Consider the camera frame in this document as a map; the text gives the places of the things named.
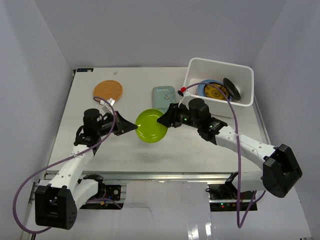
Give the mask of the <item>green round plate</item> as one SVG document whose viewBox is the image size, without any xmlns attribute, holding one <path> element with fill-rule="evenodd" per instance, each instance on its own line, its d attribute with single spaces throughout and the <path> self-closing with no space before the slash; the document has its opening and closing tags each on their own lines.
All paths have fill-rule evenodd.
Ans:
<svg viewBox="0 0 320 240">
<path fill-rule="evenodd" d="M 146 109 L 141 112 L 135 124 L 137 129 L 136 135 L 145 143 L 157 143 L 161 141 L 167 134 L 168 128 L 157 122 L 163 116 L 163 113 L 154 108 Z"/>
</svg>

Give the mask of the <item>yellow patterned black-rimmed plate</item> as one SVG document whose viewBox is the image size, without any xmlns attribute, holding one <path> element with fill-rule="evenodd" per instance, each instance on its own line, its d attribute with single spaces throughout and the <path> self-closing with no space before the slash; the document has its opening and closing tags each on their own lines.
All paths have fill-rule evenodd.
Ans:
<svg viewBox="0 0 320 240">
<path fill-rule="evenodd" d="M 204 95 L 208 98 L 216 99 L 216 100 L 223 100 L 225 101 L 226 98 L 224 95 L 229 99 L 230 94 L 227 89 L 220 83 L 210 82 L 209 85 L 206 84 L 203 88 Z"/>
</svg>

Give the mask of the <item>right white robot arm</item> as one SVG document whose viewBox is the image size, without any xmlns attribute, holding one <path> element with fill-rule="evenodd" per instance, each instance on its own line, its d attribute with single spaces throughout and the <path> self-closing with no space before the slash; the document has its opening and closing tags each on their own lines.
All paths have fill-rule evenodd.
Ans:
<svg viewBox="0 0 320 240">
<path fill-rule="evenodd" d="M 284 198 L 303 175 L 289 146 L 273 146 L 243 134 L 237 135 L 226 122 L 213 117 L 208 105 L 200 98 L 192 99 L 188 106 L 170 104 L 157 122 L 167 128 L 181 125 L 196 128 L 205 141 L 240 153 L 259 167 L 258 171 L 233 172 L 227 178 L 225 192 L 233 200 L 247 191 L 267 191 L 275 197 Z"/>
</svg>

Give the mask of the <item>black round plate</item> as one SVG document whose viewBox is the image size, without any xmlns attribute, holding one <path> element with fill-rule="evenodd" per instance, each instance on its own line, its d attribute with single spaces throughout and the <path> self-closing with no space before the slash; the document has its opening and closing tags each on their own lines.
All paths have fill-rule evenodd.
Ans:
<svg viewBox="0 0 320 240">
<path fill-rule="evenodd" d="M 223 79 L 223 85 L 234 99 L 237 101 L 241 100 L 241 94 L 239 90 L 228 78 L 225 77 Z"/>
</svg>

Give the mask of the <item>teal rectangular ceramic plate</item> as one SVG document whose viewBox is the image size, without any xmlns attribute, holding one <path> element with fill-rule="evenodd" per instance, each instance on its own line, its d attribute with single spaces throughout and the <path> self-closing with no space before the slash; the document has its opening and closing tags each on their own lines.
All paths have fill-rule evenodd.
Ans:
<svg viewBox="0 0 320 240">
<path fill-rule="evenodd" d="M 173 86 L 156 86 L 152 89 L 152 106 L 165 113 L 170 104 L 175 104 L 176 91 Z"/>
</svg>

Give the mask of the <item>blue round plate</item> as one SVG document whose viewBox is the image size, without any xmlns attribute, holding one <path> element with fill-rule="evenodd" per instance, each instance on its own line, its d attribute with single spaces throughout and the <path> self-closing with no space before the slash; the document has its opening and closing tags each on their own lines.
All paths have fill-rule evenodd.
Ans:
<svg viewBox="0 0 320 240">
<path fill-rule="evenodd" d="M 203 80 L 202 83 L 211 83 L 211 82 L 214 82 L 214 83 L 219 83 L 219 84 L 222 84 L 221 82 L 217 81 L 217 80 L 213 80 L 213 79 L 207 79 L 207 80 Z M 204 87 L 205 87 L 206 84 L 199 84 L 197 86 L 197 94 L 199 96 L 202 96 L 202 97 L 206 97 L 205 94 L 204 94 Z"/>
</svg>

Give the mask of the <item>orange woven round plate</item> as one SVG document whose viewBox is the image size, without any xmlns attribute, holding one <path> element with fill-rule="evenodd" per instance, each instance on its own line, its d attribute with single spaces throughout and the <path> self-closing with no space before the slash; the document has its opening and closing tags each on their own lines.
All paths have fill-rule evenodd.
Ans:
<svg viewBox="0 0 320 240">
<path fill-rule="evenodd" d="M 100 97 L 105 100 L 113 99 L 115 101 L 119 100 L 123 94 L 122 85 L 115 80 L 105 80 L 100 82 L 93 89 L 93 96 Z"/>
</svg>

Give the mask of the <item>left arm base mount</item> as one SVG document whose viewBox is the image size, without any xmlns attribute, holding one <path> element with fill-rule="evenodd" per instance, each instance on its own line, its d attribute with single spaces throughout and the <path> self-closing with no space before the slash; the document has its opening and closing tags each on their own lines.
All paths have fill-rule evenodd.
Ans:
<svg viewBox="0 0 320 240">
<path fill-rule="evenodd" d="M 120 203 L 121 201 L 121 193 L 122 193 L 122 186 L 121 185 L 104 185 L 104 194 L 98 194 L 96 196 L 93 197 L 93 199 L 102 199 L 102 198 L 108 198 L 111 199 L 115 202 L 117 202 L 117 204 L 122 208 L 123 207 L 123 203 Z M 99 209 L 116 209 L 119 210 L 120 208 L 117 207 L 114 203 L 112 203 L 111 201 L 101 201 L 99 203 Z"/>
</svg>

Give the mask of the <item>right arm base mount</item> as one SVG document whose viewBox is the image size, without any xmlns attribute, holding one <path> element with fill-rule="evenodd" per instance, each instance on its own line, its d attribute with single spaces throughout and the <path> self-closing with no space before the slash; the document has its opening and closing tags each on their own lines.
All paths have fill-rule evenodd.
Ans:
<svg viewBox="0 0 320 240">
<path fill-rule="evenodd" d="M 229 191 L 224 184 L 209 184 L 205 191 L 208 193 L 211 212 L 237 211 L 237 194 Z M 240 194 L 240 211 L 247 209 L 253 194 L 253 191 Z"/>
</svg>

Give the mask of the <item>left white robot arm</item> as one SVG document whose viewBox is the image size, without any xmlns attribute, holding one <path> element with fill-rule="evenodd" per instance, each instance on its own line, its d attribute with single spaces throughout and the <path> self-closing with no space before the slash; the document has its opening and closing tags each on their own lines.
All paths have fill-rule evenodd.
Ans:
<svg viewBox="0 0 320 240">
<path fill-rule="evenodd" d="M 87 109 L 78 128 L 71 152 L 56 176 L 35 190 L 35 223 L 38 226 L 69 230 L 78 210 L 89 200 L 99 200 L 106 194 L 104 179 L 98 174 L 82 177 L 87 164 L 94 158 L 103 138 L 134 131 L 137 125 L 118 112 L 101 114 Z"/>
</svg>

